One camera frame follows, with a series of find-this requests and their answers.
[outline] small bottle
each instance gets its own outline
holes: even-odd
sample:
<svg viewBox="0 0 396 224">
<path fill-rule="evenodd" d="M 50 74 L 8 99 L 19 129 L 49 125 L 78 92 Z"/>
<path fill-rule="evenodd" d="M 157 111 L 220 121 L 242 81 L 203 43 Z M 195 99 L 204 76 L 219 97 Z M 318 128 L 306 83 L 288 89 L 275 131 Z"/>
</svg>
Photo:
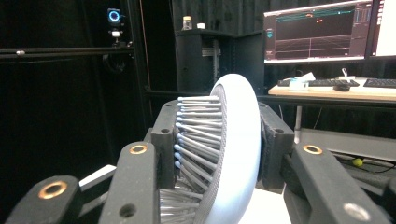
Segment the small bottle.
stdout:
<svg viewBox="0 0 396 224">
<path fill-rule="evenodd" d="M 185 16 L 183 17 L 183 28 L 181 30 L 190 30 L 192 29 L 191 17 Z"/>
</svg>

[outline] computer mouse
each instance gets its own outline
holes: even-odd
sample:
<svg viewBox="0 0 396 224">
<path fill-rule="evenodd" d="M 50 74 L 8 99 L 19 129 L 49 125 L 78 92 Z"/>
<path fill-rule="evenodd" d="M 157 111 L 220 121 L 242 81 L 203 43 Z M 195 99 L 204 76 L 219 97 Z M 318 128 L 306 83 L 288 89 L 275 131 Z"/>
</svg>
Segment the computer mouse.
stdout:
<svg viewBox="0 0 396 224">
<path fill-rule="evenodd" d="M 335 91 L 349 91 L 350 87 L 347 84 L 338 84 L 332 87 Z"/>
</svg>

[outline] wooden desk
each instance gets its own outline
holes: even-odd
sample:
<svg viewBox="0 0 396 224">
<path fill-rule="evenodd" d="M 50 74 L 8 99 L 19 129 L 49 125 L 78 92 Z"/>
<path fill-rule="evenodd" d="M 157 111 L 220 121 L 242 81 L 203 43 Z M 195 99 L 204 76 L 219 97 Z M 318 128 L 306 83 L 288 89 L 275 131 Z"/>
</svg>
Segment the wooden desk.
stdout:
<svg viewBox="0 0 396 224">
<path fill-rule="evenodd" d="M 357 78 L 355 81 L 360 85 L 359 87 L 351 87 L 350 91 L 335 91 L 332 87 L 308 87 L 307 91 L 290 91 L 289 87 L 274 86 L 268 93 L 270 95 L 279 96 L 306 96 L 396 102 L 396 89 L 363 87 L 366 78 Z"/>
</svg>

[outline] keyboard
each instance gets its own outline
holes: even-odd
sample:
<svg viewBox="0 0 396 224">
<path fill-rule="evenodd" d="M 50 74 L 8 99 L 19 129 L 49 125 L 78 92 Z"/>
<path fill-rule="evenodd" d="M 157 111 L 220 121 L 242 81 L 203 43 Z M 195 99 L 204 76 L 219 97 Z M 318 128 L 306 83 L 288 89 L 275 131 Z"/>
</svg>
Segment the keyboard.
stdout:
<svg viewBox="0 0 396 224">
<path fill-rule="evenodd" d="M 396 89 L 396 79 L 367 78 L 363 87 L 378 87 L 378 88 L 394 88 L 394 89 Z"/>
<path fill-rule="evenodd" d="M 359 86 L 359 83 L 357 83 L 354 80 L 350 80 L 350 82 L 347 82 L 347 80 L 339 80 L 339 79 L 316 79 L 308 82 L 309 82 L 309 87 L 332 87 L 339 84 L 346 84 L 350 87 Z M 279 80 L 277 82 L 277 86 L 280 87 L 288 87 L 289 84 L 290 84 L 290 80 Z"/>
</svg>

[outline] brush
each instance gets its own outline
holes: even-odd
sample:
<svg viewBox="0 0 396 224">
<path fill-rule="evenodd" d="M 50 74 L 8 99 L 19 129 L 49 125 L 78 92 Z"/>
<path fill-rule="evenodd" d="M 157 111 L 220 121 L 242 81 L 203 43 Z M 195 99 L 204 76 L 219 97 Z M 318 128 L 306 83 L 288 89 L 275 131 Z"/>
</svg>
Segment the brush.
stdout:
<svg viewBox="0 0 396 224">
<path fill-rule="evenodd" d="M 219 79 L 209 96 L 179 97 L 174 189 L 160 190 L 161 223 L 237 223 L 256 184 L 260 113 L 248 81 Z"/>
</svg>

